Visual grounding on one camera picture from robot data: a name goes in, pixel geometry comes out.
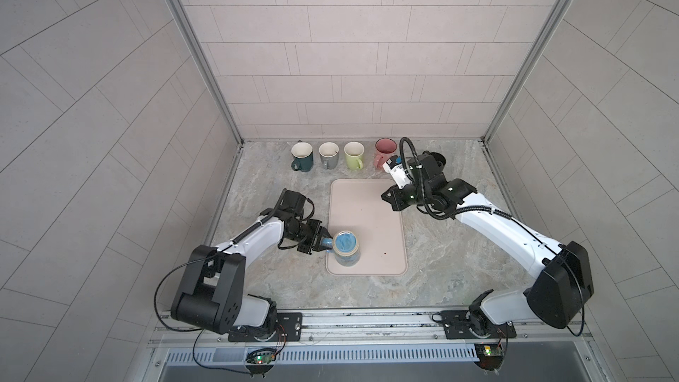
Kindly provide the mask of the blue butterfly mug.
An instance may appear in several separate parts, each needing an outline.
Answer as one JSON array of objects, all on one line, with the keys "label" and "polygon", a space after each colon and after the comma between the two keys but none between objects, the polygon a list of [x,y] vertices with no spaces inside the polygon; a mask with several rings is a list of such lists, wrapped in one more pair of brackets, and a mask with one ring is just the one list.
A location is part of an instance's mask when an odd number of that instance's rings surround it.
[{"label": "blue butterfly mug", "polygon": [[332,254],[339,265],[350,267],[360,259],[360,244],[354,233],[343,231],[332,238]]}]

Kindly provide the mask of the dark green mug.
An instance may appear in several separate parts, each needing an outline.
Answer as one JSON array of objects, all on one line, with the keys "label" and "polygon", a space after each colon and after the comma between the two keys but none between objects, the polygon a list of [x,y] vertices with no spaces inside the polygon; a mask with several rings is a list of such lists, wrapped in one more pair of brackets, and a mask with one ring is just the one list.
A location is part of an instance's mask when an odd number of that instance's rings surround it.
[{"label": "dark green mug", "polygon": [[313,159],[313,147],[311,144],[305,141],[299,141],[295,143],[293,148],[291,148],[291,154],[293,156],[293,162],[291,163],[291,169],[295,172],[309,172],[314,164]]}]

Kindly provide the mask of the pink ghost mug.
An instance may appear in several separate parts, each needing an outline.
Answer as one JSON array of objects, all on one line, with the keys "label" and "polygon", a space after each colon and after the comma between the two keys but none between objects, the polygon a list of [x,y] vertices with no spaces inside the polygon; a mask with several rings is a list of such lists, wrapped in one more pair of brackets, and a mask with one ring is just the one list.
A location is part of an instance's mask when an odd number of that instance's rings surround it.
[{"label": "pink ghost mug", "polygon": [[391,138],[382,138],[376,141],[375,149],[374,166],[378,171],[383,171],[383,165],[387,162],[387,159],[397,152],[398,144]]}]

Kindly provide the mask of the grey mug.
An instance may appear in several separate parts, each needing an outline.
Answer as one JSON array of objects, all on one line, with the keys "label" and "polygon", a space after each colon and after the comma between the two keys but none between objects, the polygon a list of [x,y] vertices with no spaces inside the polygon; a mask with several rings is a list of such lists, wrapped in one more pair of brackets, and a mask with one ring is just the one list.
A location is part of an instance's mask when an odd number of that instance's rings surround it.
[{"label": "grey mug", "polygon": [[324,170],[333,170],[337,167],[340,158],[340,148],[337,143],[323,143],[318,148],[321,166]]}]

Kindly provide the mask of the light green mug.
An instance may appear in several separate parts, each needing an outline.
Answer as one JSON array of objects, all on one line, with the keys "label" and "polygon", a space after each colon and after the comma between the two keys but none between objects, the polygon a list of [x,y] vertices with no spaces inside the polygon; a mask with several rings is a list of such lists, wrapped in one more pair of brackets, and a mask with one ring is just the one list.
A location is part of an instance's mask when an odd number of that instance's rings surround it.
[{"label": "light green mug", "polygon": [[352,171],[364,169],[365,148],[358,141],[351,141],[344,146],[345,163]]}]

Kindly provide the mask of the black mug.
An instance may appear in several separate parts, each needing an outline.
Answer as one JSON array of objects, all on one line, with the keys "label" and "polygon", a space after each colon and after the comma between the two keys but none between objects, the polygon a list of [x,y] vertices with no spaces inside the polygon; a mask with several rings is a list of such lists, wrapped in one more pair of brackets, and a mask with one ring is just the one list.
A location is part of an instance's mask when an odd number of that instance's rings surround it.
[{"label": "black mug", "polygon": [[438,152],[431,152],[430,156],[434,158],[439,168],[443,169],[447,164],[446,158]]}]

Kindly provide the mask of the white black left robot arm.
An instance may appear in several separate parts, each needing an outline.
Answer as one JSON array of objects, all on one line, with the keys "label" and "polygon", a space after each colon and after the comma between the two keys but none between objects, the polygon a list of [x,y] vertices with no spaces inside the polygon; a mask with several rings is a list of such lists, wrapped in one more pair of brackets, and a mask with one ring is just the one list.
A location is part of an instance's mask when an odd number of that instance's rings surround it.
[{"label": "white black left robot arm", "polygon": [[170,309],[172,319],[230,341],[268,341],[279,326],[274,300],[244,293],[246,270],[267,249],[285,247],[303,254],[330,249],[331,235],[304,213],[313,201],[284,189],[274,207],[263,210],[256,221],[232,240],[216,247],[196,247],[186,264]]}]

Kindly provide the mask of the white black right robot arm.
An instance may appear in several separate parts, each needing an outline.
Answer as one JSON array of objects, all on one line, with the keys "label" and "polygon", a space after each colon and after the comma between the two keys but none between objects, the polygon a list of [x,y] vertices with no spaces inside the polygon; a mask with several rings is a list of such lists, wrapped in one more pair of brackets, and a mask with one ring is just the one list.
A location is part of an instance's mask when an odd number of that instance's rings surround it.
[{"label": "white black right robot arm", "polygon": [[587,250],[577,242],[563,244],[528,228],[465,180],[447,180],[445,163],[442,155],[429,151],[409,161],[389,157],[383,169],[395,183],[382,199],[396,212],[415,206],[438,221],[458,220],[507,252],[534,279],[527,288],[479,295],[463,317],[470,332],[487,338],[501,325],[534,319],[567,328],[585,312],[594,293]]}]

